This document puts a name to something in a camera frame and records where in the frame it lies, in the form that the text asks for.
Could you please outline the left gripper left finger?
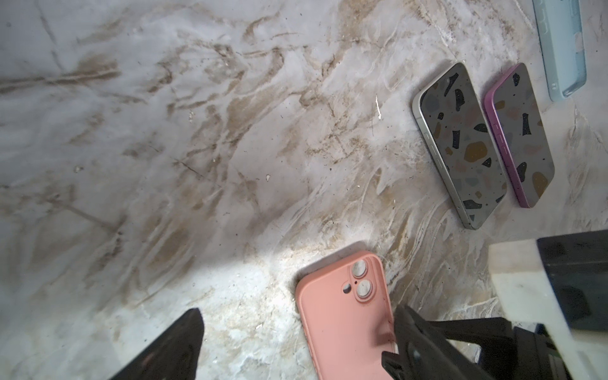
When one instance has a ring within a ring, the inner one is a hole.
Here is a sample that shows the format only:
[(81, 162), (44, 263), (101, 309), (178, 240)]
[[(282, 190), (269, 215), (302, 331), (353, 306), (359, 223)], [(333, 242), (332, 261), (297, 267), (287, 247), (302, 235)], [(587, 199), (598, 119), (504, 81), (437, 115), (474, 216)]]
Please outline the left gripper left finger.
[(204, 339), (204, 320), (198, 308), (183, 313), (112, 380), (194, 379)]

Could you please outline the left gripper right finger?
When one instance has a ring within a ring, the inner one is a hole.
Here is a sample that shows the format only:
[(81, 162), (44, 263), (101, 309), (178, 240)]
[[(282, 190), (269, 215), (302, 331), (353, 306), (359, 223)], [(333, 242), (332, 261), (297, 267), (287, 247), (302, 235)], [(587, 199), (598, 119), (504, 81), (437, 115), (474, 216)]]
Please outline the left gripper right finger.
[(412, 308), (394, 310), (397, 352), (382, 353), (382, 367), (393, 379), (490, 379)]

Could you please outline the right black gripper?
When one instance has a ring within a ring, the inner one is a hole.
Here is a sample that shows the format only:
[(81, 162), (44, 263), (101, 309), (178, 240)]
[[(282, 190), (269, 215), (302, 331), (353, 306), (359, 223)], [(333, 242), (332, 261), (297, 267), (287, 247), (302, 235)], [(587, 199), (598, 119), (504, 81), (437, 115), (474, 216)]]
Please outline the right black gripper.
[(505, 318), (433, 321), (449, 340), (480, 347), (477, 365), (494, 379), (569, 379), (556, 345), (543, 328), (514, 327)]

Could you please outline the pink phone case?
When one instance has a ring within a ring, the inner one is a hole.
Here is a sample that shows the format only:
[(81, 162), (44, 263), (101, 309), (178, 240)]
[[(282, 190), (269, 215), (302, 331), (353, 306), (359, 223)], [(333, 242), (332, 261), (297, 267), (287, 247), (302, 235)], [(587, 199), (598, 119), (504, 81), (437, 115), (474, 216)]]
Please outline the pink phone case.
[(382, 354), (396, 351), (383, 263), (367, 251), (304, 276), (295, 291), (320, 379), (388, 379)]

